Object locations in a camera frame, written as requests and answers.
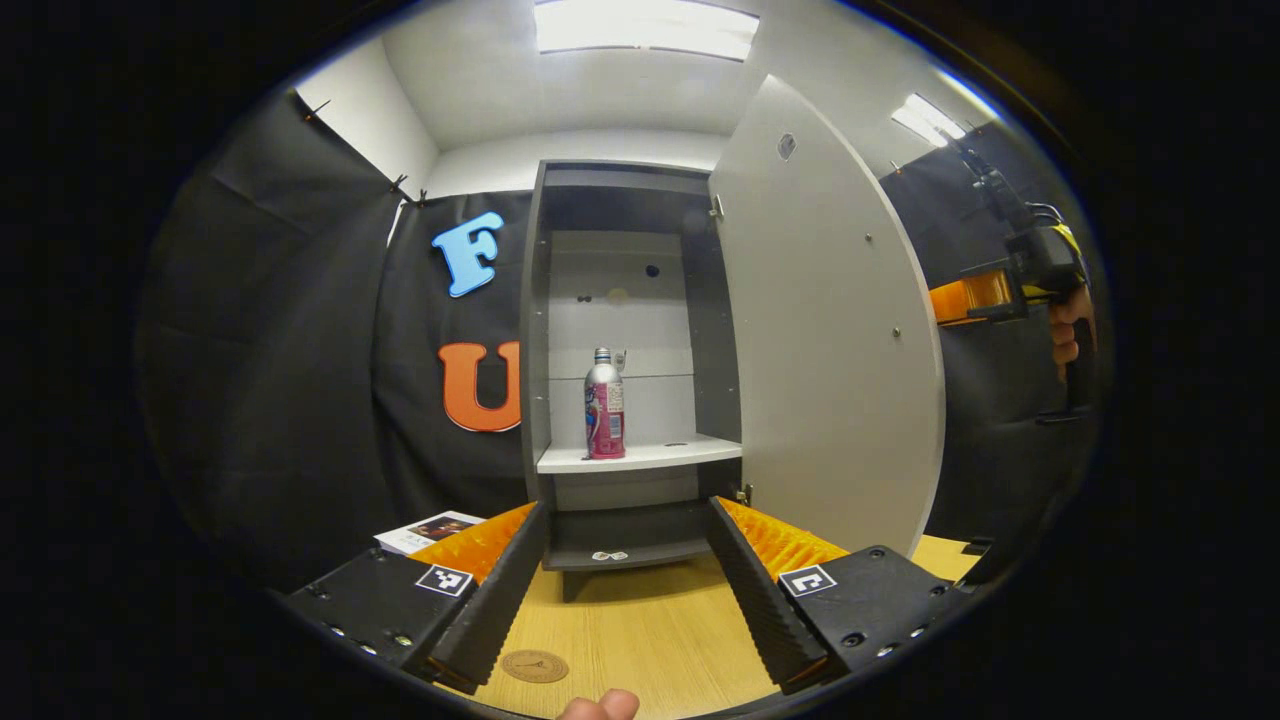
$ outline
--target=magazine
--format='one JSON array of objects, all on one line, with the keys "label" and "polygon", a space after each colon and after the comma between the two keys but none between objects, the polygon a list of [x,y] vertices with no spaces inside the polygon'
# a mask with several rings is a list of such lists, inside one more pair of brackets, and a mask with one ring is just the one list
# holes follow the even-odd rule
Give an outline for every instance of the magazine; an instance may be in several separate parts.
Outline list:
[{"label": "magazine", "polygon": [[471,525],[484,521],[484,518],[449,510],[439,515],[433,515],[426,520],[419,520],[403,528],[396,528],[394,530],[374,536],[374,538],[383,546],[383,550],[399,555],[412,555],[424,547],[435,544],[454,533],[461,533]]}]

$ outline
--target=clip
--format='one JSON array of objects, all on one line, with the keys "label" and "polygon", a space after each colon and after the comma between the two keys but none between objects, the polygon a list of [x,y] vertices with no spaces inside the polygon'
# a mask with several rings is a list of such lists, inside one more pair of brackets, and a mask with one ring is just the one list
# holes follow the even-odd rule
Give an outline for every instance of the clip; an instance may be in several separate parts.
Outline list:
[{"label": "clip", "polygon": [[310,123],[312,119],[315,119],[316,114],[320,113],[320,110],[323,110],[324,106],[328,105],[328,104],[330,104],[330,102],[333,102],[333,100],[325,100],[324,104],[321,104],[319,108],[316,108],[315,110],[311,110],[310,113],[307,113],[306,115],[303,115],[302,117],[302,122]]}]

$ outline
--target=small sticker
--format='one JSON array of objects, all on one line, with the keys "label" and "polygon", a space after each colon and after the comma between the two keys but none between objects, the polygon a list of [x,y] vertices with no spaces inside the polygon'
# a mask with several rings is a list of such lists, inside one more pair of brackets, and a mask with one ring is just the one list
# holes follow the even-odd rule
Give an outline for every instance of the small sticker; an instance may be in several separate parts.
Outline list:
[{"label": "small sticker", "polygon": [[471,573],[454,570],[443,565],[431,565],[415,585],[435,591],[449,597],[458,597],[471,584]]},{"label": "small sticker", "polygon": [[622,383],[609,383],[607,404],[609,413],[622,413]]},{"label": "small sticker", "polygon": [[791,597],[800,597],[836,587],[836,580],[832,580],[831,575],[820,565],[810,565],[809,568],[791,570],[790,573],[781,573],[778,574],[778,582],[786,585]]}]

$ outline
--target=fluorescent light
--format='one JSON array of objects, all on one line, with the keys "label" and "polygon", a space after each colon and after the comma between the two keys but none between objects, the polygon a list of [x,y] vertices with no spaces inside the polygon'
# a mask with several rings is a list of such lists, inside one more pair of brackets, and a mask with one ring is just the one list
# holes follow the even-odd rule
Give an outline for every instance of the fluorescent light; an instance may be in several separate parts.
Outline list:
[{"label": "fluorescent light", "polygon": [[906,106],[915,110],[922,118],[929,122],[933,127],[950,135],[951,137],[960,140],[964,137],[964,131],[960,126],[948,118],[942,110],[938,110],[928,100],[920,97],[915,92],[906,99]]},{"label": "fluorescent light", "polygon": [[552,0],[534,5],[538,51],[682,50],[745,60],[760,19],[687,0]]},{"label": "fluorescent light", "polygon": [[933,129],[933,126],[929,124],[928,120],[918,115],[910,108],[899,108],[897,110],[893,110],[892,118],[915,135],[933,143],[934,147],[947,146],[947,138],[938,135],[938,131]]}]

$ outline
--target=black curtain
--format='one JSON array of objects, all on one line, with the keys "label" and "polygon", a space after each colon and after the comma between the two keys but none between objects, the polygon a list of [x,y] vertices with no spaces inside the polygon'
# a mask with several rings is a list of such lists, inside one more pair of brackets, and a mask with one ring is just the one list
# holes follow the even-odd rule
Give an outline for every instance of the black curtain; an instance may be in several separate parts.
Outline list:
[{"label": "black curtain", "polygon": [[[444,510],[490,518],[529,501],[520,428],[471,432],[444,410],[449,343],[483,345],[476,401],[507,400],[507,364],[498,346],[520,340],[520,286],[531,191],[484,192],[408,204],[388,251],[378,304],[372,387],[379,442],[397,521],[408,524]],[[449,296],[452,275],[431,241],[467,220],[497,213],[498,255],[484,261],[494,278]],[[509,392],[518,393],[513,386]]]},{"label": "black curtain", "polygon": [[283,592],[398,519],[370,347],[403,196],[307,111],[292,91],[273,97],[183,186],[134,346],[148,433],[188,523]]},{"label": "black curtain", "polygon": [[[988,124],[966,141],[996,167],[1020,197],[1057,206],[1082,245],[1089,228],[1065,188],[1001,127]],[[1000,260],[1011,232],[973,187],[955,150],[938,149],[881,179],[915,247],[931,288],[968,268]],[[1036,415],[1060,410],[1046,306],[1025,320],[973,323],[938,331],[946,378],[942,474],[925,533],[954,539],[1019,542],[1019,537],[1087,457],[1096,420],[1038,425]]]}]

